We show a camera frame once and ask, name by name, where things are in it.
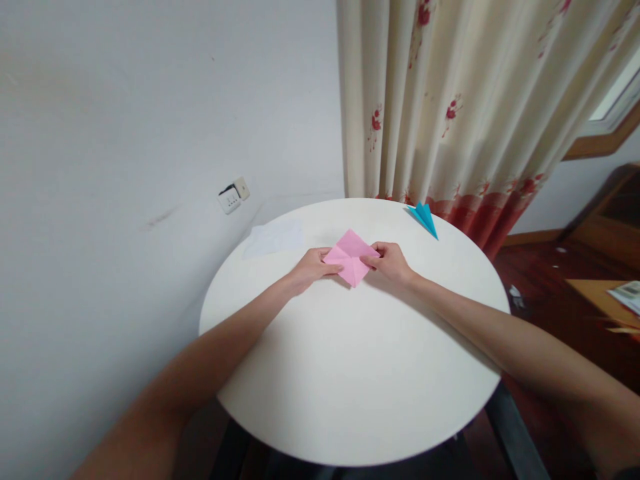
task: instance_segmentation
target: forearm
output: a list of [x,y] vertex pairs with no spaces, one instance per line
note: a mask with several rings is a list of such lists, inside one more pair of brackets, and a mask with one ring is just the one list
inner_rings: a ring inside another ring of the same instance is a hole
[[272,284],[183,350],[136,403],[190,416],[220,390],[293,291],[288,276]]
[[576,426],[600,473],[640,463],[640,398],[540,328],[412,275],[414,294]]
[[597,401],[603,395],[626,395],[623,392],[628,391],[592,362],[528,322],[419,275],[411,278],[408,288],[502,370],[542,396],[561,402]]

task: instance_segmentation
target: round white table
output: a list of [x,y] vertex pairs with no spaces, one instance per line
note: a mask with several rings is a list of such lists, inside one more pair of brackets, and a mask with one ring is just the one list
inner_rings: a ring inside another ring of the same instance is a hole
[[[434,216],[436,240],[400,203],[340,199],[282,215],[303,222],[305,247],[243,259],[230,254],[202,308],[200,334],[289,272],[308,248],[332,247],[352,228],[398,243],[422,276],[509,312],[498,274],[466,235]],[[291,300],[219,392],[250,434],[326,465],[388,463],[460,431],[486,404],[499,372],[412,295],[369,272],[356,288],[332,278]]]

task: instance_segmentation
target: person's left hand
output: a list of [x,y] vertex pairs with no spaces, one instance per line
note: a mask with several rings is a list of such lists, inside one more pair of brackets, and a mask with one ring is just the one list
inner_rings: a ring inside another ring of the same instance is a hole
[[342,265],[327,265],[322,262],[330,250],[330,248],[309,249],[293,270],[285,276],[291,280],[296,295],[300,295],[313,282],[325,275],[335,275],[342,270]]

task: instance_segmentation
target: floor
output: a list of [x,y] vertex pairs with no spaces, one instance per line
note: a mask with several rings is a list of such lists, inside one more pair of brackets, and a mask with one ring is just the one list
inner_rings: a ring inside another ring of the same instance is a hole
[[[640,393],[640,343],[610,333],[602,316],[565,282],[566,279],[634,280],[640,273],[574,243],[534,243],[503,247],[494,261],[508,289],[516,286],[526,309],[513,313],[560,338],[572,348]],[[512,396],[554,479],[595,479],[586,452],[571,426],[551,406],[505,377]],[[178,455],[176,479],[205,479],[211,470],[227,416],[217,402],[189,424]],[[512,479],[484,412],[465,430],[473,460],[487,479]],[[251,464],[264,460],[254,445]],[[254,478],[244,475],[243,478]]]

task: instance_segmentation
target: person's right hand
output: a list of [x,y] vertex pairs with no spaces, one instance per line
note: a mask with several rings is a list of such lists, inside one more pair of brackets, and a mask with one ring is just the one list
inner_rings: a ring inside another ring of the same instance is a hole
[[411,280],[415,272],[407,264],[397,243],[376,242],[372,248],[380,254],[380,258],[364,255],[360,257],[362,263],[380,270],[386,278],[394,283],[406,285]]

